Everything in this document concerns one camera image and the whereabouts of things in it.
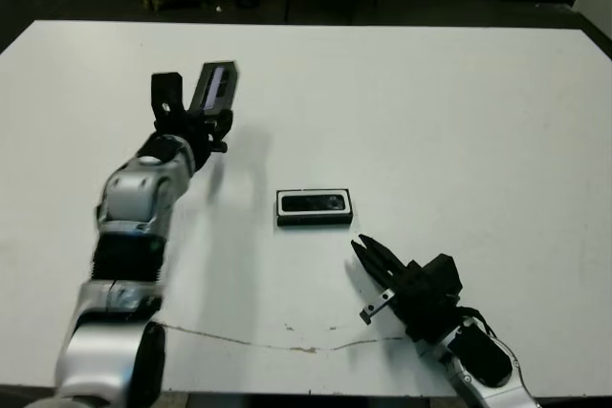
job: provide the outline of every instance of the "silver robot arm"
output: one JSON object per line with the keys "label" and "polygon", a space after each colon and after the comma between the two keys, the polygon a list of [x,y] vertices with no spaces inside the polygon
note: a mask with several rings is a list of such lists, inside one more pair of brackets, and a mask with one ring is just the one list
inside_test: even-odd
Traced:
{"label": "silver robot arm", "polygon": [[237,83],[232,62],[205,64],[186,111],[178,74],[153,75],[156,132],[107,181],[92,275],[55,368],[54,398],[30,408],[146,408],[159,396],[165,331],[159,274],[176,201],[211,152],[225,152]]}
{"label": "silver robot arm", "polygon": [[406,334],[426,343],[445,366],[448,380],[469,407],[539,407],[511,349],[478,310],[457,305],[463,286],[452,257],[440,254],[423,267],[415,261],[404,266],[378,241],[360,238],[353,249],[368,274],[386,289],[361,311],[366,324],[390,306],[405,323]]}
{"label": "silver robot arm", "polygon": [[[473,319],[466,319],[463,328],[469,327],[478,325]],[[462,333],[462,327],[453,330],[434,348],[433,354],[445,365],[448,381],[469,407],[539,408],[539,404],[525,387],[518,359],[506,344],[494,336],[489,336],[492,344],[511,362],[504,377],[498,382],[491,382],[475,376],[462,362],[461,357],[453,353],[451,343]]]}

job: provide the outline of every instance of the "white table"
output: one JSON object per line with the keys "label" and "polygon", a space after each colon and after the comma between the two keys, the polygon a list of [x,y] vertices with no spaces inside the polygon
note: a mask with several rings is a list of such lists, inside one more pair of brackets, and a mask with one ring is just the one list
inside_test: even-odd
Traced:
{"label": "white table", "polygon": [[[0,384],[53,384],[93,209],[152,131],[149,81],[241,71],[229,152],[179,201],[165,389],[445,396],[349,245],[453,255],[539,397],[612,394],[612,65],[578,31],[36,22],[0,55]],[[275,190],[348,187],[350,228]]]}

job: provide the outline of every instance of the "dark floor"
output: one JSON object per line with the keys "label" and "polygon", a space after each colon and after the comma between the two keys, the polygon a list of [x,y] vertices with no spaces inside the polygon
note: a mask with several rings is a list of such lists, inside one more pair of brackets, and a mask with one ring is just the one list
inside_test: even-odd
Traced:
{"label": "dark floor", "polygon": [[[142,0],[0,0],[0,52],[35,19],[283,24],[285,0],[238,9],[233,0],[148,11]],[[565,4],[515,0],[293,0],[290,24],[582,29],[612,57],[612,41]]]}

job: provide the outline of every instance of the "wall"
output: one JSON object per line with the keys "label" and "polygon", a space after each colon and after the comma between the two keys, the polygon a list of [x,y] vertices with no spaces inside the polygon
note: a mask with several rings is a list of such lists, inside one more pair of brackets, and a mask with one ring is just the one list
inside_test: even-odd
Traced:
{"label": "wall", "polygon": [[612,0],[578,0],[575,9],[612,38]]}

